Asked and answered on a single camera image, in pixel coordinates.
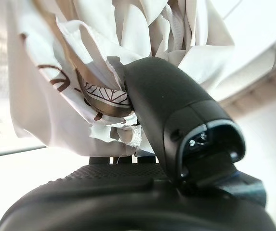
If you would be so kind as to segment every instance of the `white cloth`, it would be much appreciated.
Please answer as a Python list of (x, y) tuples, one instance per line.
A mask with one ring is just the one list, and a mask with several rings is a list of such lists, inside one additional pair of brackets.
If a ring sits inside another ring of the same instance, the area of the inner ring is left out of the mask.
[(201, 84), (234, 47), (209, 0), (11, 0), (7, 23), (16, 133), (89, 156), (152, 151), (122, 65), (153, 55)]

